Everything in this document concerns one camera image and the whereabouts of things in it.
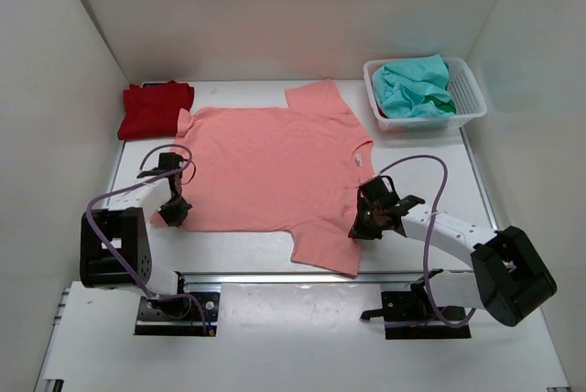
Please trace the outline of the folded red t-shirt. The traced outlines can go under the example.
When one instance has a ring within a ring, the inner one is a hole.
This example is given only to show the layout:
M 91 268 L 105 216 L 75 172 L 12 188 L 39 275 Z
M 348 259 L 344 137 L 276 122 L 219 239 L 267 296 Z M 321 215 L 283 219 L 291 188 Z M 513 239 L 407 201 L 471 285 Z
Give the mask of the folded red t-shirt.
M 182 110 L 189 111 L 195 89 L 184 82 L 154 86 L 130 84 L 123 91 L 125 117 L 117 136 L 122 141 L 172 137 L 178 132 Z

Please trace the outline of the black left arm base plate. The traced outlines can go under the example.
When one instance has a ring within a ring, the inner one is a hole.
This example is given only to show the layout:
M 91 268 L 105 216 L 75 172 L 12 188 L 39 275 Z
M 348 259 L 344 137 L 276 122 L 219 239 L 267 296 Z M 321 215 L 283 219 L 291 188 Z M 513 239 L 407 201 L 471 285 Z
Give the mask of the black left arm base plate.
M 200 303 L 203 315 L 191 298 L 150 300 L 142 298 L 136 314 L 135 335 L 214 337 L 217 333 L 221 293 L 191 292 Z

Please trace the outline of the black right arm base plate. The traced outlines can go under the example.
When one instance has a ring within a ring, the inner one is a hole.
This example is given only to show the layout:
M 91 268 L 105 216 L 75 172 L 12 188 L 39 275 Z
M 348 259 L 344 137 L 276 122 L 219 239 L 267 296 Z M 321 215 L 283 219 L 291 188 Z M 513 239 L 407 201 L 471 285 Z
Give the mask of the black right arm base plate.
M 423 285 L 414 283 L 409 290 L 381 292 L 382 307 L 364 310 L 361 321 L 382 318 L 387 340 L 464 340 L 472 333 L 468 324 L 451 328 L 431 307 Z

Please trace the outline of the teal t-shirt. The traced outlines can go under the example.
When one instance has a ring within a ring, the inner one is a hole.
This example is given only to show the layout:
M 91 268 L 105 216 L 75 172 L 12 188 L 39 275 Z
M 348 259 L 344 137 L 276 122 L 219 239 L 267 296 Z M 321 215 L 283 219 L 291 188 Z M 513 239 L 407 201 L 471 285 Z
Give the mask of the teal t-shirt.
M 424 103 L 426 96 L 447 100 L 448 65 L 439 54 L 404 59 L 380 67 L 373 75 L 374 95 L 388 118 L 448 117 L 434 116 Z

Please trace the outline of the pink t-shirt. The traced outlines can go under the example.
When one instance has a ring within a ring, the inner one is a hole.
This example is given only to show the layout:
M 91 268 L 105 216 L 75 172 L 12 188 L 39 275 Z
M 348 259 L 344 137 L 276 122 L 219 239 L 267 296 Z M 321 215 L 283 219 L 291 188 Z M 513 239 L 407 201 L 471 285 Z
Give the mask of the pink t-shirt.
M 188 232 L 287 232 L 291 260 L 349 277 L 358 187 L 373 174 L 373 140 L 336 84 L 286 90 L 283 107 L 181 111 L 176 140 L 192 152 L 183 197 Z

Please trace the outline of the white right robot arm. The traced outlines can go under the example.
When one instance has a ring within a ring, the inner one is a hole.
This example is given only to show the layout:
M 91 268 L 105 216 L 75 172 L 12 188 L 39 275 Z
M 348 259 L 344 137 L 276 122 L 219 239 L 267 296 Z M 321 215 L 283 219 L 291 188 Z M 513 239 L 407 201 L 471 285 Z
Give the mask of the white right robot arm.
M 419 197 L 399 198 L 386 187 L 363 185 L 357 192 L 352 239 L 374 240 L 385 232 L 422 242 L 467 266 L 465 272 L 433 270 L 410 286 L 411 310 L 421 319 L 445 321 L 448 307 L 485 310 L 504 326 L 514 327 L 558 291 L 558 286 L 520 228 L 492 230 L 440 213 Z

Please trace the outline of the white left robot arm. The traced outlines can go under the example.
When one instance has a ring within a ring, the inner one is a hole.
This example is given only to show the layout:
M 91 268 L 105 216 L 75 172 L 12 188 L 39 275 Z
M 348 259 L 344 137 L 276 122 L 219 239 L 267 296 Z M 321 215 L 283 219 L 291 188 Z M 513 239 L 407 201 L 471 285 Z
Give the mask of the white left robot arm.
M 147 224 L 171 210 L 168 226 L 178 227 L 190 205 L 182 197 L 182 174 L 142 172 L 130 186 L 100 195 L 81 218 L 80 278 L 89 289 L 122 289 L 158 300 L 172 317 L 186 314 L 191 294 L 180 274 L 157 264 Z

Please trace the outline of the white plastic basket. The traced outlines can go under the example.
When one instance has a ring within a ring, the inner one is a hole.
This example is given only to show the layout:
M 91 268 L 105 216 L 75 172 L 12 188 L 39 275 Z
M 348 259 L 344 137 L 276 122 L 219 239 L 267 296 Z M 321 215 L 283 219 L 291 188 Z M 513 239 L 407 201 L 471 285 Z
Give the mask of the white plastic basket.
M 383 132 L 408 132 L 456 129 L 472 119 L 486 115 L 487 106 L 472 71 L 465 60 L 458 57 L 443 57 L 448 65 L 449 81 L 447 90 L 455 103 L 456 114 L 448 117 L 414 117 L 394 119 L 386 117 L 374 95 L 373 75 L 376 70 L 390 62 L 402 59 L 368 60 L 363 66 L 364 82 L 369 104 L 378 127 Z

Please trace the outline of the green t-shirt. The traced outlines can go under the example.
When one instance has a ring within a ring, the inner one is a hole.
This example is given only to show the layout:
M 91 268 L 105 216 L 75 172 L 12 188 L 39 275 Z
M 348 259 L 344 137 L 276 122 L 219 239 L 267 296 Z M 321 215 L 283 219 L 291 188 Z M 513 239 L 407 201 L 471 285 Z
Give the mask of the green t-shirt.
M 434 116 L 452 116 L 457 114 L 457 107 L 455 102 L 448 97 L 438 98 L 437 96 L 426 96 L 424 100 L 425 104 L 430 106 L 430 112 Z

